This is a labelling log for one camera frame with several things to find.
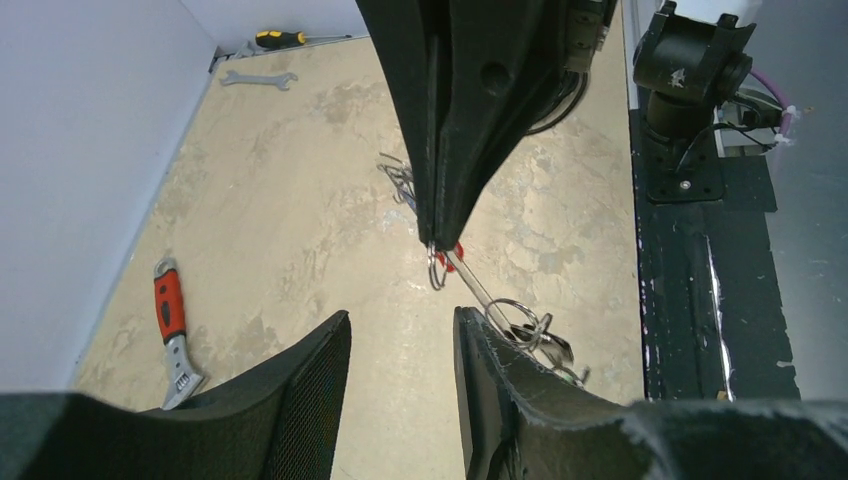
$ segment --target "hole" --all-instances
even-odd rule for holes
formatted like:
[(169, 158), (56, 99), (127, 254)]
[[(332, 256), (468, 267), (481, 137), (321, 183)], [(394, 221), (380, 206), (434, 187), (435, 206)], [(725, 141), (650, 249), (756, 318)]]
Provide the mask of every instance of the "hole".
[(480, 81), (489, 93), (499, 95), (509, 86), (509, 71), (500, 63), (489, 62), (480, 69)]

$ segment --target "red object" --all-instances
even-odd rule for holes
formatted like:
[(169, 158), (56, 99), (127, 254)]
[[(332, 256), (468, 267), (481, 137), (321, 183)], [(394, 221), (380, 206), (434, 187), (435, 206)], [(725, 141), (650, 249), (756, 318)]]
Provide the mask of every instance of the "red object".
[(156, 297), (156, 317), (159, 319), (159, 331), (162, 340), (177, 335), (185, 335), (185, 310), (183, 310), (183, 292), (180, 288), (180, 276), (176, 265), (168, 266), (165, 273), (153, 280)]
[[(460, 260), (465, 260), (465, 250), (462, 249), (461, 243), (457, 242), (456, 248), (454, 250), (456, 250), (456, 256), (459, 257)], [(441, 263), (443, 267), (447, 263), (445, 261), (445, 254), (442, 253), (442, 252), (437, 252), (436, 258), (439, 259), (439, 263)], [(448, 273), (451, 273), (451, 272), (455, 272), (456, 268), (454, 268), (453, 265), (448, 264), (445, 270), (447, 270)]]

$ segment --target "floor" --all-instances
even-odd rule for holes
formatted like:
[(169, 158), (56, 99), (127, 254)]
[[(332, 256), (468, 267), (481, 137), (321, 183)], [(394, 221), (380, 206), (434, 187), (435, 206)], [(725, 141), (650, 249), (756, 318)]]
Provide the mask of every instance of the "floor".
[[(620, 24), (587, 98), (524, 140), (463, 235), (496, 297), (554, 315), (588, 390), (642, 396), (636, 247)], [(151, 275), (177, 259), (194, 363), (218, 385), (285, 349), (339, 309), (353, 352), (334, 478), (457, 479), (462, 449), (452, 312), (475, 305), (458, 277), (434, 292), (412, 212), (376, 169), (406, 158), (368, 39), (231, 61), (294, 72), (288, 92), (213, 81), (123, 273), (78, 389), (160, 406), (166, 389)]]

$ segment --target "white wall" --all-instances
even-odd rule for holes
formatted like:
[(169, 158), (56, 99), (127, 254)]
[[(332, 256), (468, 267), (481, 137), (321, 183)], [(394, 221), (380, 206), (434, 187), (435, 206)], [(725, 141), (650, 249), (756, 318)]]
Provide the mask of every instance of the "white wall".
[(182, 0), (224, 53), (270, 28), (307, 35), (367, 35), (356, 0)]
[(0, 1), (0, 390), (68, 385), (214, 49), (179, 0)]

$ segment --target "adjustable wrench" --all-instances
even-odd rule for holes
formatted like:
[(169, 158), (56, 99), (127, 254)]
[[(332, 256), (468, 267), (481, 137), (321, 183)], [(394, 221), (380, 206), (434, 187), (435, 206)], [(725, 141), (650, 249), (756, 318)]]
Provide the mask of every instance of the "adjustable wrench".
[(177, 263), (163, 258), (153, 269), (156, 298), (156, 317), (165, 342), (165, 361), (168, 364), (168, 392), (162, 410), (171, 410), (191, 396), (205, 378), (195, 371), (188, 358), (186, 345), (185, 310)]
[(235, 70), (227, 70), (227, 76), (221, 79), (221, 85), (227, 86), (234, 83), (252, 83), (256, 85), (276, 85), (282, 91), (289, 89), (288, 83), (290, 80), (297, 80), (297, 75), (293, 73), (284, 73), (282, 75), (261, 76), (261, 75), (242, 75)]

